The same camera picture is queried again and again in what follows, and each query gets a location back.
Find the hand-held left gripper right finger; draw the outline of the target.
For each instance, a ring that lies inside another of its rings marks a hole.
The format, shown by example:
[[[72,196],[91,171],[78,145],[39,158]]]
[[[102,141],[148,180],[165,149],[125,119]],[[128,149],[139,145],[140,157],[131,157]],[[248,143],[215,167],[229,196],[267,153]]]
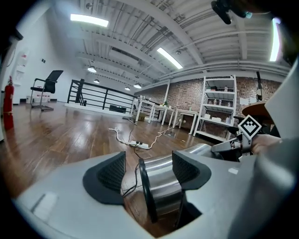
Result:
[[[230,162],[185,151],[173,154],[189,163],[206,165],[211,177],[196,190],[191,189],[191,182],[182,185],[187,202],[201,215],[163,239],[228,239],[233,220],[249,189],[256,157],[252,155],[242,162]]]

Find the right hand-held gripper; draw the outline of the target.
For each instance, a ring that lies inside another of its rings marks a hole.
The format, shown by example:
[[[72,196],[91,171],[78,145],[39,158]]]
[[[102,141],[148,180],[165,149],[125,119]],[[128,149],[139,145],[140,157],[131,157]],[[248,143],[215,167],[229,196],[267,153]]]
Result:
[[[250,156],[253,138],[260,132],[262,126],[252,116],[247,115],[245,118],[234,116],[239,121],[237,131],[234,133],[235,138],[222,142],[211,147],[214,153],[237,150],[238,161],[242,161],[245,156]]]

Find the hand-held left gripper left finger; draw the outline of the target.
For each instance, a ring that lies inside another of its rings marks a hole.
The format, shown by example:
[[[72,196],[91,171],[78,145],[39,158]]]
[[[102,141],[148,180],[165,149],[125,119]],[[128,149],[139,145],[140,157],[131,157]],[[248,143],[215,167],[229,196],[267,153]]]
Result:
[[[117,152],[51,171],[14,205],[44,239],[152,239],[125,210],[126,154]]]

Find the steel waste bin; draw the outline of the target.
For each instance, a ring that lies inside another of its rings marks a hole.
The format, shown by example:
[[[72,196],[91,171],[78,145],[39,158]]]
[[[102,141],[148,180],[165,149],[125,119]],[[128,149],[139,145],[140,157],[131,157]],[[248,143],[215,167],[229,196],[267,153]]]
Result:
[[[139,160],[140,176],[152,223],[163,215],[178,212],[176,227],[181,228],[201,215],[187,202],[185,192],[196,190],[211,178],[211,170],[179,153]]]

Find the white shelf unit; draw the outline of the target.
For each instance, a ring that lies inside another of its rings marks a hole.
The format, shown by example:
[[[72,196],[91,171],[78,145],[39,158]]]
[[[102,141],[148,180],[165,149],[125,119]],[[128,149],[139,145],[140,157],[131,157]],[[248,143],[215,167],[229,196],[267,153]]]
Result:
[[[204,77],[199,117],[193,136],[224,142],[230,139],[229,127],[236,114],[236,76]]]

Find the round wooden table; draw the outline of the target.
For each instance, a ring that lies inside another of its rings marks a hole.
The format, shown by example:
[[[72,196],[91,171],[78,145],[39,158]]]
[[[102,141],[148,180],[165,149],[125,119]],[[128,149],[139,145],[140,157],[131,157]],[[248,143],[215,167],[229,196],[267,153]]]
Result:
[[[262,118],[263,120],[272,120],[270,114],[265,108],[266,101],[259,101],[252,104],[249,104],[242,110],[244,116],[252,116]]]

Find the small white table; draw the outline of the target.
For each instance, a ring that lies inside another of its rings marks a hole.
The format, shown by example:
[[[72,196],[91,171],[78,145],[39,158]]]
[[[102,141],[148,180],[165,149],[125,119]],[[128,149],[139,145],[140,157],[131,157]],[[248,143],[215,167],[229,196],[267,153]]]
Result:
[[[164,125],[166,115],[167,115],[168,112],[170,112],[171,116],[170,116],[170,120],[169,120],[169,126],[171,126],[172,118],[173,118],[173,115],[174,115],[174,110],[173,109],[171,109],[169,107],[166,107],[166,106],[154,106],[153,110],[154,111],[159,111],[157,121],[161,122],[161,125]]]
[[[153,102],[150,102],[150,101],[147,101],[147,100],[141,100],[140,103],[139,103],[139,107],[138,107],[138,111],[137,111],[137,118],[139,118],[139,114],[140,114],[140,110],[141,110],[141,107],[143,104],[147,104],[147,105],[150,105],[151,106],[151,109],[150,109],[150,114],[149,114],[149,117],[148,117],[148,123],[150,123],[152,121],[152,116],[153,116],[153,112],[154,112],[154,108],[155,108],[155,103]]]
[[[196,119],[199,116],[198,112],[177,109],[175,111],[175,118],[173,120],[172,128],[174,128],[177,124],[179,124],[179,128],[181,128],[182,118],[183,118],[184,115],[186,115],[186,116],[193,116],[192,126],[191,126],[191,129],[190,129],[190,132],[189,132],[189,134],[192,135],[192,133],[194,131],[194,128],[195,128]]]

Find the white power strip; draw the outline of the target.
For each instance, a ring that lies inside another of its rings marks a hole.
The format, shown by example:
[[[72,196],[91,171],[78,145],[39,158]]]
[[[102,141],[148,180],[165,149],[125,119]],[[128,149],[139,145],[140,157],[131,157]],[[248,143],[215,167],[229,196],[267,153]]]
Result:
[[[143,142],[139,142],[139,141],[131,141],[129,142],[129,145],[133,146],[133,147],[138,147],[138,148],[142,148],[142,149],[149,149],[149,145]]]

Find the black low box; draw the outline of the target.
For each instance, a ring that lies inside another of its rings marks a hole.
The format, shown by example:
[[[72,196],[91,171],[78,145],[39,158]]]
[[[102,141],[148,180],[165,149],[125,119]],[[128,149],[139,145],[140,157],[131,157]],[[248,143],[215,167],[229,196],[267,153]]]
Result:
[[[109,110],[113,112],[126,113],[127,108],[118,105],[110,105]]]

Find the long ceiling light panel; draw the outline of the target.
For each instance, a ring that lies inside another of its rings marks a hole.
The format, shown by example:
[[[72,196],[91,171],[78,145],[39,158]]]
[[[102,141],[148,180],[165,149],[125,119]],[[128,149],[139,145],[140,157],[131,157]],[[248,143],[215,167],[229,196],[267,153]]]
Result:
[[[270,55],[270,62],[275,62],[278,58],[278,54],[280,51],[280,37],[279,37],[279,25],[281,21],[279,18],[272,19],[272,27],[273,27],[273,38],[272,38],[272,48]]]
[[[170,61],[178,70],[183,68],[183,66],[163,48],[158,48],[157,52]]]
[[[102,27],[107,27],[109,24],[109,21],[107,21],[107,20],[88,16],[88,15],[82,15],[82,14],[71,14],[70,20],[77,21],[77,22],[89,23],[89,24],[102,26]]]

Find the black metal railing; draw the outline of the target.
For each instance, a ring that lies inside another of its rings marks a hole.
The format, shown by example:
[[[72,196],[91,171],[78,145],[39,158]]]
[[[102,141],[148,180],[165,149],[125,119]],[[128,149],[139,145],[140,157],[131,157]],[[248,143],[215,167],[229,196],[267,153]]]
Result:
[[[72,80],[67,103],[85,108],[110,111],[110,105],[126,107],[125,114],[132,114],[135,96],[97,84],[86,83],[83,79]]]

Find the red fire extinguisher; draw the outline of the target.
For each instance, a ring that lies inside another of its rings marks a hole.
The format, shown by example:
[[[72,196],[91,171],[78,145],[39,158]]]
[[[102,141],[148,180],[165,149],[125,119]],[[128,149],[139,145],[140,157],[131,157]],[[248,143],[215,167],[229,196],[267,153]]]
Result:
[[[12,81],[12,77],[9,76],[8,84],[5,86],[5,96],[4,96],[4,104],[3,104],[3,120],[4,120],[4,128],[6,131],[14,127],[13,113],[12,113],[13,95],[14,95],[13,81]]]

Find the black office chair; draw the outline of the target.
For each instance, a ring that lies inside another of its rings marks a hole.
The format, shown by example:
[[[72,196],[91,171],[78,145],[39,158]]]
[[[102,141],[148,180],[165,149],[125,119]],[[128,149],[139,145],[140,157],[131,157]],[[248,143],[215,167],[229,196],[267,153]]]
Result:
[[[44,95],[44,93],[51,93],[51,94],[55,93],[57,80],[62,75],[62,73],[63,73],[63,70],[54,70],[50,73],[50,75],[46,79],[36,78],[34,80],[34,84],[30,88],[31,89],[31,95],[30,95],[31,108],[40,108],[41,112],[53,111],[54,110],[54,108],[42,104],[43,95]],[[40,87],[35,87],[35,84],[36,84],[37,81],[43,82],[43,86],[41,88]],[[34,100],[33,100],[33,92],[34,91],[41,93],[40,102],[39,102],[38,105],[34,104]]]

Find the white wall-mounted box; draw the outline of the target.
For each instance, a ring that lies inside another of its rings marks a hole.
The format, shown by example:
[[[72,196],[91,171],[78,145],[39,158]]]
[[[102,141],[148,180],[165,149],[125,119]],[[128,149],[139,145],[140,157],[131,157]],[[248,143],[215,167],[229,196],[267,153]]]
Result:
[[[25,68],[27,63],[28,63],[28,56],[30,54],[30,50],[29,48],[23,48],[20,52],[19,52],[19,56],[18,56],[18,61],[17,61],[17,66],[20,68]]]

